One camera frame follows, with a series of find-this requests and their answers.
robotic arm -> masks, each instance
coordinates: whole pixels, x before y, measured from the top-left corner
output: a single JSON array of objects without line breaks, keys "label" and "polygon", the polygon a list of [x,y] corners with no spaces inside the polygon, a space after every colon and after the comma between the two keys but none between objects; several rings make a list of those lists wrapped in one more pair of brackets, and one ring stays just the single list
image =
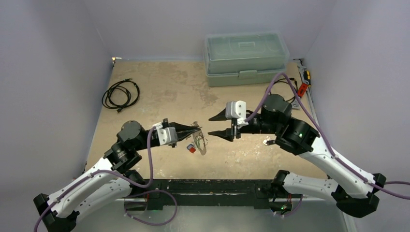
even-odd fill
[{"label": "robotic arm", "polygon": [[[137,151],[161,145],[175,147],[178,141],[198,130],[199,127],[168,122],[167,119],[154,124],[151,130],[145,130],[136,121],[126,122],[117,134],[117,142],[92,168],[57,192],[39,194],[34,198],[34,204],[39,214],[43,215],[43,223],[48,231],[69,232],[86,215],[109,202],[145,191],[153,178],[152,159],[148,150],[151,177],[145,183],[136,170],[129,171],[142,159]],[[114,179],[122,175],[139,185],[130,185],[120,178]]]},{"label": "robotic arm", "polygon": [[[333,149],[338,159],[369,180],[369,183],[365,183],[331,155],[317,130],[308,123],[291,117],[291,111],[292,105],[278,94],[267,96],[260,114],[246,110],[244,101],[231,101],[222,112],[209,119],[231,120],[231,128],[208,134],[231,142],[235,138],[239,139],[242,133],[274,134],[276,139],[268,141],[268,145],[279,145],[283,150],[313,163],[330,177],[323,180],[279,170],[272,182],[274,191],[325,199],[334,202],[341,211],[353,217],[362,218],[374,212],[379,203],[374,193],[378,190],[369,183],[383,187],[386,178],[360,169]],[[247,121],[246,118],[251,114],[254,117]]]}]

toolbox lid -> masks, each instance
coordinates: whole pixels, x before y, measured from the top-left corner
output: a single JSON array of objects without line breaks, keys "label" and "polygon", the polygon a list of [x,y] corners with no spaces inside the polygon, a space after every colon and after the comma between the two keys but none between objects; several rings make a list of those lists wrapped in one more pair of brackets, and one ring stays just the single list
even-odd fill
[{"label": "toolbox lid", "polygon": [[271,71],[289,60],[288,48],[279,32],[208,35],[204,58],[208,75],[241,71]]}]

tabletop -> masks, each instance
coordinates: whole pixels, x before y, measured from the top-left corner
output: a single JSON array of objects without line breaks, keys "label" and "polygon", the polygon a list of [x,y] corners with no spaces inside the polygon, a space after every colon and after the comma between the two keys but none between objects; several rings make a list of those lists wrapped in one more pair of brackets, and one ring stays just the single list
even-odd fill
[{"label": "tabletop", "polygon": [[[302,83],[297,65],[290,62],[286,74]],[[177,143],[177,147],[160,146],[152,148],[154,178],[167,179],[272,179],[278,170],[288,170],[304,176],[326,178],[324,172],[310,162],[279,148],[266,146],[267,135],[242,134],[241,139],[228,142],[209,131],[220,131],[230,127],[230,121],[210,122],[208,119],[225,108],[226,102],[242,100],[248,110],[254,110],[260,102],[267,84],[208,87],[203,62],[175,61],[118,61],[115,63],[110,85],[132,78],[140,88],[139,101],[120,113],[102,108],[90,147],[86,169],[95,164],[112,144],[121,126],[129,121],[138,121],[146,130],[157,122],[168,118],[170,122],[191,125],[197,121],[207,139],[206,154],[199,150],[187,150],[194,139]],[[136,90],[132,84],[125,84],[133,97]],[[293,94],[285,83],[275,84],[272,93],[285,99]],[[114,92],[114,102],[123,103],[126,96]],[[304,96],[302,103],[307,109],[309,103]],[[309,118],[302,110],[292,110],[292,116],[306,122]],[[143,157],[135,166],[142,177],[149,178],[147,151],[138,153]]]}]

worn table surface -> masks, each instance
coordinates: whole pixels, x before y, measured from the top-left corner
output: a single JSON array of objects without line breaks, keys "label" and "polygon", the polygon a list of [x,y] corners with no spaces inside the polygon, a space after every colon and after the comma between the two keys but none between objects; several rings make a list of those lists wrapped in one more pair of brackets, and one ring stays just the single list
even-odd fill
[{"label": "worn table surface", "polygon": [[[302,83],[295,63],[288,64],[286,73],[296,78],[299,85]],[[198,121],[208,139],[207,153],[202,156],[199,151],[193,154],[189,152],[186,147],[193,142],[192,138],[179,142],[176,148],[155,147],[152,149],[154,178],[272,179],[279,169],[310,177],[326,177],[306,160],[276,145],[265,146],[263,140],[266,135],[243,134],[241,139],[233,143],[207,135],[209,131],[224,130],[230,126],[229,121],[208,121],[225,108],[226,102],[246,101],[247,108],[254,110],[268,84],[208,87],[203,62],[190,61],[117,62],[110,85],[126,78],[132,78],[140,87],[140,100],[120,113],[102,109],[86,169],[116,142],[116,134],[125,122],[136,120],[148,130],[154,123],[168,118],[170,122],[185,125]],[[127,87],[136,96],[133,85]],[[273,92],[281,94],[285,99],[292,96],[289,86],[284,83],[274,85]],[[125,95],[119,91],[113,94],[112,99],[118,103],[125,102]],[[309,108],[306,97],[302,98],[302,102]],[[309,122],[302,110],[293,110],[292,116]],[[142,177],[149,178],[147,151],[138,153],[143,159],[134,168]]]}]

toolbox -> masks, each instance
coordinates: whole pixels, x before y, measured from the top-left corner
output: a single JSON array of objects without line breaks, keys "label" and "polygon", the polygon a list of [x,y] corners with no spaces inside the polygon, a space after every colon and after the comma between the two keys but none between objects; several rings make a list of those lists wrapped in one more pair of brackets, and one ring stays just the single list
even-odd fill
[{"label": "toolbox", "polygon": [[208,35],[204,60],[210,87],[268,83],[286,71],[289,51],[279,32]]}]

